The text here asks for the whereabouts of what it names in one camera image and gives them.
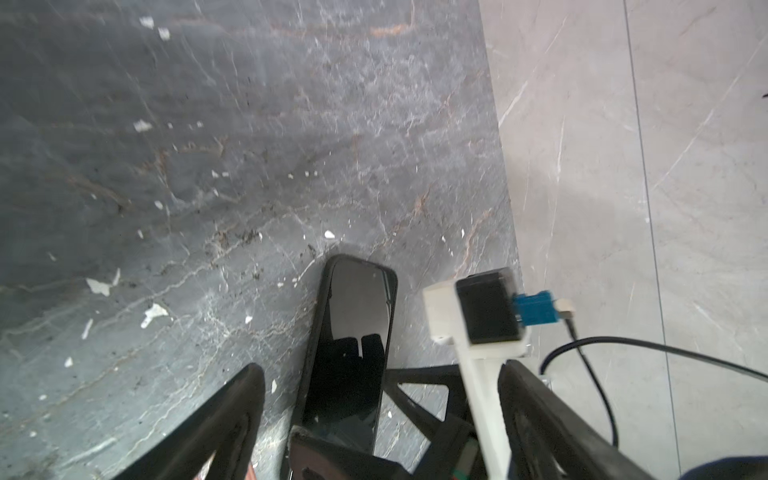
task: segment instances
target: marble floor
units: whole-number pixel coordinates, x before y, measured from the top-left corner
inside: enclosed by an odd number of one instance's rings
[[[525,289],[582,336],[768,371],[768,2],[480,0]],[[537,332],[535,362],[566,341]],[[606,436],[575,354],[556,393]],[[620,346],[588,355],[658,478],[768,452],[768,386]]]

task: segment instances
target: smartphone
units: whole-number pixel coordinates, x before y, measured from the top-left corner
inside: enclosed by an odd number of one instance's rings
[[[373,454],[396,295],[394,270],[349,255],[328,259],[292,427]],[[288,445],[280,477],[302,480],[290,471]]]

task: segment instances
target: white paper fragment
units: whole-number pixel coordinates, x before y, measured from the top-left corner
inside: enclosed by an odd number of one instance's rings
[[[144,321],[141,322],[141,328],[145,329],[152,323],[152,320],[159,316],[168,316],[168,311],[162,306],[152,303],[152,306],[144,312]]]
[[[137,132],[141,133],[143,131],[152,130],[152,124],[147,121],[139,119],[139,121],[134,122],[134,128],[136,129]]]
[[[85,329],[83,330],[83,334],[80,335],[80,338],[82,338],[83,340],[87,339],[88,338],[88,334],[90,333],[91,327],[93,325],[94,325],[94,320],[93,319],[88,319],[88,323],[85,324]]]
[[[94,280],[92,278],[85,279],[85,282],[88,284],[88,288],[91,289],[91,292],[96,294],[101,294],[104,296],[109,296],[109,289],[112,288],[112,285],[109,283],[103,283],[98,280]]]

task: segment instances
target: black cable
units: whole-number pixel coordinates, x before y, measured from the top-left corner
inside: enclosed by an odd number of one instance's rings
[[[593,343],[621,343],[624,345],[641,346],[647,349],[660,350],[661,352],[673,353],[674,355],[680,355],[680,356],[686,356],[689,359],[700,360],[701,362],[706,362],[712,365],[721,366],[723,368],[733,370],[734,372],[738,372],[746,376],[751,376],[754,379],[768,382],[768,375],[766,375],[765,373],[758,372],[757,370],[752,370],[745,366],[737,365],[736,363],[731,363],[725,360],[716,359],[712,356],[704,355],[702,353],[691,352],[690,350],[678,349],[677,347],[674,347],[674,346],[667,346],[667,345],[661,345],[660,343],[646,342],[645,340],[628,339],[628,338],[624,338],[623,336],[590,336],[585,339],[580,339],[571,343],[566,343],[565,345],[552,350],[544,358],[544,362],[541,362],[541,367],[539,367],[539,375],[544,375],[544,372],[547,370],[547,367],[549,366],[549,364],[552,363],[552,360],[558,358],[563,353],[570,352],[573,349],[579,349],[582,346],[591,345]]]
[[[577,342],[578,335],[576,334],[576,326],[574,325],[573,319],[564,318],[563,320],[565,321],[565,326],[568,328],[568,333],[571,335],[571,338],[573,339],[574,342]],[[608,421],[611,423],[611,437],[612,437],[611,444],[618,449],[619,448],[619,428],[616,426],[616,418],[614,417],[614,410],[611,408],[611,403],[608,401],[608,397],[605,395],[605,391],[603,390],[603,386],[600,384],[600,380],[598,380],[598,376],[594,374],[594,370],[592,369],[592,365],[589,363],[589,360],[587,360],[587,356],[581,350],[580,346],[576,347],[576,350],[578,351],[578,354],[581,357],[581,361],[584,363],[584,366],[587,368],[587,372],[589,372],[589,376],[592,378],[592,382],[594,383],[595,388],[598,389],[600,398],[603,399],[603,405],[605,405],[605,412],[608,414]],[[542,364],[541,367],[542,367],[541,375],[544,375],[544,368],[545,368],[544,364]]]

